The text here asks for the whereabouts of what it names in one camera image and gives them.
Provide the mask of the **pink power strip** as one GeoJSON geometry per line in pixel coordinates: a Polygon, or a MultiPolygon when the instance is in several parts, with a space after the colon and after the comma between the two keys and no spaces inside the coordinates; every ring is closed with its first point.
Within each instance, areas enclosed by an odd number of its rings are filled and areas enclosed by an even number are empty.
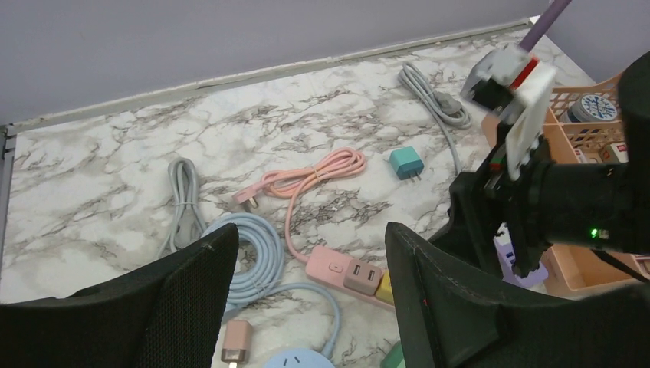
{"type": "Polygon", "coordinates": [[[387,270],[322,245],[307,258],[309,279],[388,311],[395,311],[387,270]]]}

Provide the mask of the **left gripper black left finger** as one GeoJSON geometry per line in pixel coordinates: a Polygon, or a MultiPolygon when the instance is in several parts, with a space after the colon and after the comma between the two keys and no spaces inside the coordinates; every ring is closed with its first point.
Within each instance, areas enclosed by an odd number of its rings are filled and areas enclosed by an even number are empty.
{"type": "Polygon", "coordinates": [[[66,298],[1,307],[3,367],[209,367],[238,256],[227,224],[66,298]]]}

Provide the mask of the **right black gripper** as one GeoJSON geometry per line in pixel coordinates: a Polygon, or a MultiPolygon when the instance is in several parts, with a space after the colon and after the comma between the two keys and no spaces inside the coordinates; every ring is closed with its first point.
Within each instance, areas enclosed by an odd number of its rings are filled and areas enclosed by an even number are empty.
{"type": "Polygon", "coordinates": [[[492,149],[473,172],[461,172],[449,193],[449,220],[432,236],[446,253],[501,276],[493,240],[506,225],[514,249],[510,267],[525,277],[554,244],[588,248],[628,274],[614,252],[630,251],[630,180],[624,163],[562,164],[541,137],[518,180],[504,168],[505,145],[492,149]]]}

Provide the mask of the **teal plug adapter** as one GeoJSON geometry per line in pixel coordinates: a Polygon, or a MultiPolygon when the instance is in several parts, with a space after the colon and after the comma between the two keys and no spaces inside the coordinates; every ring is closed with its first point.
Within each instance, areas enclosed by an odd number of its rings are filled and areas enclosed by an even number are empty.
{"type": "Polygon", "coordinates": [[[394,149],[389,155],[389,163],[400,180],[419,177],[425,168],[420,156],[412,146],[394,149]]]}

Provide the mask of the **brown pink plug adapter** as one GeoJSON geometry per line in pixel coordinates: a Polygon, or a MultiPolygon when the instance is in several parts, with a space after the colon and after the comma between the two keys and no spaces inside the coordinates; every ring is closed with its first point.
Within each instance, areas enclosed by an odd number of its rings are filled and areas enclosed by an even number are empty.
{"type": "Polygon", "coordinates": [[[343,285],[352,291],[373,296],[379,286],[383,271],[370,263],[352,258],[347,266],[343,285]]]}

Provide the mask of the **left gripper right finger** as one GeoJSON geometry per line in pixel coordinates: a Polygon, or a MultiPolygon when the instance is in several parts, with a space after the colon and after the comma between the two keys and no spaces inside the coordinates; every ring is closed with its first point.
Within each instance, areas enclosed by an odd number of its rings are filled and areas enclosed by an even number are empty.
{"type": "Polygon", "coordinates": [[[408,367],[647,367],[649,286],[569,300],[503,282],[386,226],[408,367]]]}

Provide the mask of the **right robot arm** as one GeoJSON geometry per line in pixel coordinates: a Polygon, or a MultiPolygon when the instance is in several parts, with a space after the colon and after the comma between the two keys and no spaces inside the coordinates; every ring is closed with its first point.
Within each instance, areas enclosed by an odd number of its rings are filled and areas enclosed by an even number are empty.
{"type": "Polygon", "coordinates": [[[497,143],[474,172],[450,187],[448,223],[430,242],[446,253],[497,273],[492,241],[501,224],[514,246],[514,270],[529,274],[552,245],[576,245],[598,255],[649,253],[649,57],[628,66],[618,83],[627,163],[560,164],[546,137],[533,140],[529,161],[509,173],[507,139],[514,126],[497,125],[497,143]]]}

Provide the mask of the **green plug adapter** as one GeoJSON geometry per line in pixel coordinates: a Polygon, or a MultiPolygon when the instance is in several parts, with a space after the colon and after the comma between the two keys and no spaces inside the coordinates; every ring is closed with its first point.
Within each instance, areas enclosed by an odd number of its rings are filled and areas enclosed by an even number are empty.
{"type": "Polygon", "coordinates": [[[402,350],[402,343],[398,341],[395,343],[386,356],[382,359],[380,368],[405,368],[404,354],[402,350]]]}

